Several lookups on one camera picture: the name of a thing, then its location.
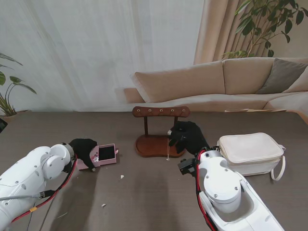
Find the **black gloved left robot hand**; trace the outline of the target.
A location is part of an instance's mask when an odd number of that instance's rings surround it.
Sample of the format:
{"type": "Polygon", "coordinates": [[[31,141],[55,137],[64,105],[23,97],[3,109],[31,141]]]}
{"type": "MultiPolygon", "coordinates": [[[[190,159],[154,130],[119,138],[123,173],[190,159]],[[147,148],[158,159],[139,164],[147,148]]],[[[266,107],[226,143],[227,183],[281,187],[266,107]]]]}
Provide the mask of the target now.
{"type": "Polygon", "coordinates": [[[95,166],[90,158],[90,153],[98,145],[97,142],[92,139],[77,138],[68,144],[72,147],[77,158],[82,160],[90,171],[95,172],[95,166]]]}

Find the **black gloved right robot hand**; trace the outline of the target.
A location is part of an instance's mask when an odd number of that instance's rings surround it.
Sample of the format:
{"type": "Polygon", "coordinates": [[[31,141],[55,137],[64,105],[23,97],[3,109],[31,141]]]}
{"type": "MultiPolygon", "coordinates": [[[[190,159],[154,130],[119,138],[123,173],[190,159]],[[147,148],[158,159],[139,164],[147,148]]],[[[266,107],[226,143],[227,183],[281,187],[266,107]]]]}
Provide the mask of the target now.
{"type": "Polygon", "coordinates": [[[178,121],[170,131],[168,145],[175,146],[178,154],[186,150],[196,155],[203,149],[210,149],[201,129],[194,122],[178,121]]]}

